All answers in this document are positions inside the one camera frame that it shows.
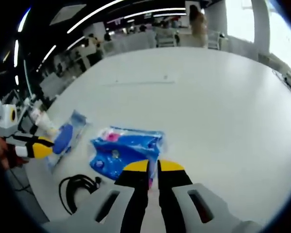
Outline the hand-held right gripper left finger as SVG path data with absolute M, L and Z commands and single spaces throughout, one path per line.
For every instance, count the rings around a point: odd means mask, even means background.
M 75 213 L 50 221 L 46 233 L 138 233 L 148 203 L 148 160 L 124 167 L 113 184 L 93 192 Z

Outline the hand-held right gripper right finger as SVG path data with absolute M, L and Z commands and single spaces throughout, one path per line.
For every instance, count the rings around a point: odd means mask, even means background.
M 159 205 L 168 233 L 259 233 L 262 227 L 242 221 L 227 203 L 200 183 L 193 183 L 184 168 L 158 161 Z

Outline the person's left hand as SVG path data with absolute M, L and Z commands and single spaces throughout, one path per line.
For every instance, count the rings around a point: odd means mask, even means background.
M 5 170 L 15 168 L 16 160 L 8 154 L 8 145 L 6 141 L 0 137 L 0 161 Z

